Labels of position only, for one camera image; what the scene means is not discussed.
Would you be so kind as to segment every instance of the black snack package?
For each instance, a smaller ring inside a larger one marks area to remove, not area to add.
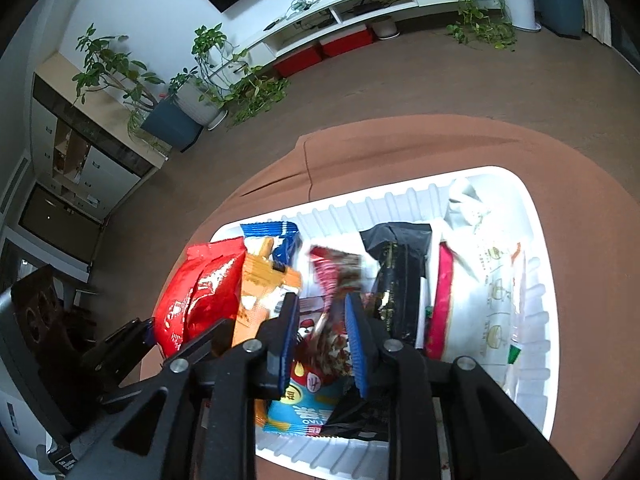
[[[420,278],[431,243],[428,224],[390,222],[360,233],[364,247],[380,263],[367,309],[385,322],[391,337],[415,346],[420,316]]]
[[[320,436],[388,442],[389,407],[388,393],[380,392],[371,400],[364,400],[354,384],[322,426]]]

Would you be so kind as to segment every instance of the air vent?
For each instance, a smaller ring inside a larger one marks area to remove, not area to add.
[[[9,187],[6,190],[6,193],[2,197],[2,202],[0,203],[0,215],[3,215],[6,211],[6,207],[9,205],[9,200],[11,200],[11,196],[14,194],[14,189],[20,182],[20,177],[22,176],[22,172],[29,162],[28,158],[23,157],[18,165],[18,168],[15,170],[14,177],[11,179],[9,183]]]

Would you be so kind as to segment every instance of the beige curtain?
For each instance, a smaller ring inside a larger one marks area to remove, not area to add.
[[[582,0],[584,30],[600,43],[611,46],[611,17],[604,0]]]

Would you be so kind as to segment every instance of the blue planter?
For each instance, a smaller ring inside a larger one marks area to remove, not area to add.
[[[142,129],[183,152],[198,139],[202,126],[163,99],[142,123]]]
[[[559,36],[580,39],[584,23],[582,0],[535,0],[535,4],[546,28]]]

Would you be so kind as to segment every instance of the red storage box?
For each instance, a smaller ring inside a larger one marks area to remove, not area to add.
[[[273,67],[281,76],[289,77],[321,61],[322,55],[320,54],[320,48],[317,44],[313,44],[311,46],[297,48],[273,65]]]
[[[373,35],[367,25],[353,25],[320,40],[326,56],[339,56],[355,48],[373,43]]]

